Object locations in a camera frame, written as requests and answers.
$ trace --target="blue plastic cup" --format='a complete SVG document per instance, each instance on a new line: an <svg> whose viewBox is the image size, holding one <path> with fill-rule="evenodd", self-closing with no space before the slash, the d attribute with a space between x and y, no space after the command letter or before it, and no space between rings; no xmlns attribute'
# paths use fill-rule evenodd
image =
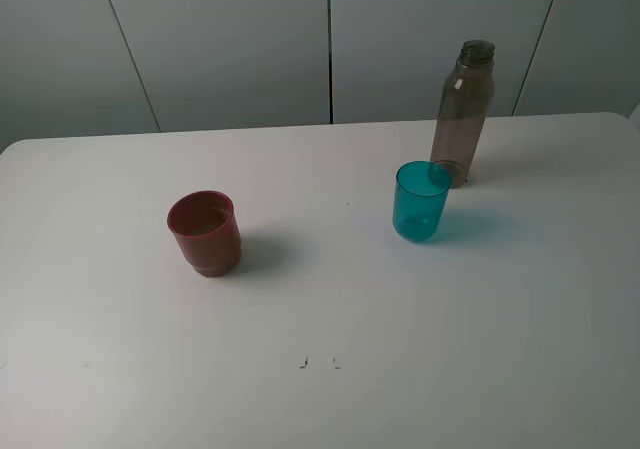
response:
<svg viewBox="0 0 640 449"><path fill-rule="evenodd" d="M438 228L450 187L449 172L438 164L415 161L398 169L393 205L396 232L414 242L429 239Z"/></svg>

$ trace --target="brown plastic bottle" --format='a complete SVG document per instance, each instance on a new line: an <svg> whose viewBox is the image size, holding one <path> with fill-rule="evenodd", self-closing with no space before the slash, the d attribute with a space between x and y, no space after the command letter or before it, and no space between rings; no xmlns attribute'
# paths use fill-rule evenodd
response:
<svg viewBox="0 0 640 449"><path fill-rule="evenodd" d="M449 171L454 189L467 182L493 98L494 49L487 41L465 42L456 67L444 83L431 162Z"/></svg>

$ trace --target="white table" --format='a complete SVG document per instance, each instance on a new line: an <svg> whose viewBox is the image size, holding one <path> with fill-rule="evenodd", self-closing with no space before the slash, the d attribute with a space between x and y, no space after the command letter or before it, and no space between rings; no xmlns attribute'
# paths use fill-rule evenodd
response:
<svg viewBox="0 0 640 449"><path fill-rule="evenodd" d="M488 120L471 184L415 245L391 225L394 175L433 130L10 147L0 447L639 447L640 134L611 114ZM217 280L165 221L208 188L245 251Z"/></svg>

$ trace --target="red cup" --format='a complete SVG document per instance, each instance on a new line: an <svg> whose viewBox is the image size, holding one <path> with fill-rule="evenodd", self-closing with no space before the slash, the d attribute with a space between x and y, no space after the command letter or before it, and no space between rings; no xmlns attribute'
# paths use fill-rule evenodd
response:
<svg viewBox="0 0 640 449"><path fill-rule="evenodd" d="M240 233L231 199L215 191L189 194L167 216L184 258L205 277L223 276L240 261Z"/></svg>

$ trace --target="plastic cup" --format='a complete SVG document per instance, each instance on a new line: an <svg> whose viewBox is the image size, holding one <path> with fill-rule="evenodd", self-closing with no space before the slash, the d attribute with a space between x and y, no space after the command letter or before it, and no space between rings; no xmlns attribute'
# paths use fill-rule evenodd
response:
<svg viewBox="0 0 640 449"><path fill-rule="evenodd" d="M402 237L422 242L438 228L451 187L451 175L438 164L415 161L396 174L393 227Z"/></svg>
<svg viewBox="0 0 640 449"><path fill-rule="evenodd" d="M223 276L240 261L240 233L231 199L215 191L176 202L167 224L184 258L205 277Z"/></svg>

